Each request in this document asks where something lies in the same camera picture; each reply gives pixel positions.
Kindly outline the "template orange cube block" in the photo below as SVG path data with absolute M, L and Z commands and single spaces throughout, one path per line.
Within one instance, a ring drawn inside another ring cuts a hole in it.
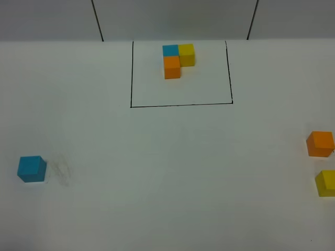
M 181 77 L 181 65 L 179 56 L 164 56 L 164 78 L 175 79 Z

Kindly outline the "template yellow cube block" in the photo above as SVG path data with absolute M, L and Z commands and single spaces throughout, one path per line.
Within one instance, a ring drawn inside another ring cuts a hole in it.
M 179 44 L 178 52 L 181 67 L 195 65 L 195 49 L 193 44 Z

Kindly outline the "template blue cube block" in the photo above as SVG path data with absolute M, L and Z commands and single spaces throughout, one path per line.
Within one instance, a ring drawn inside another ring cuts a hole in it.
M 177 44 L 172 44 L 172 45 L 163 45 L 162 46 L 163 50 L 163 56 L 179 56 L 179 51 L 178 51 L 178 45 Z

